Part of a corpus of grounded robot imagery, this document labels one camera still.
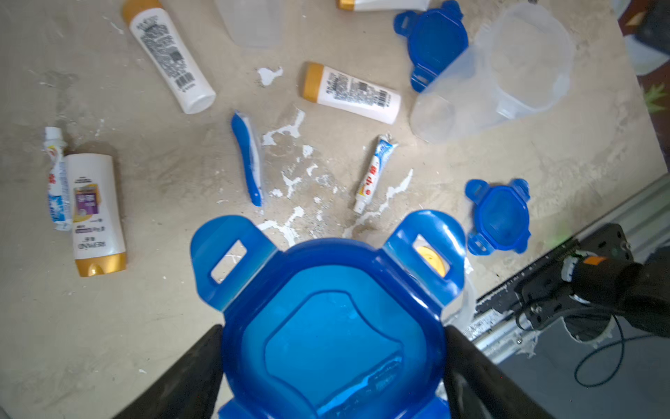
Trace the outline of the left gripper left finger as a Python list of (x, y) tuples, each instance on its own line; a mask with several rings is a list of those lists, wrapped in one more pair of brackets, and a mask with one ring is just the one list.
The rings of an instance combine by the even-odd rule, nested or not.
[(210, 418), (223, 381), (223, 326), (213, 326), (118, 418)]

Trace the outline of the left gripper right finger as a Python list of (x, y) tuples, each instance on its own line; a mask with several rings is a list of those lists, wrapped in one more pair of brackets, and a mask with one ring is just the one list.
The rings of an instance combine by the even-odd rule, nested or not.
[(454, 326), (445, 326), (443, 383), (453, 418), (550, 418)]

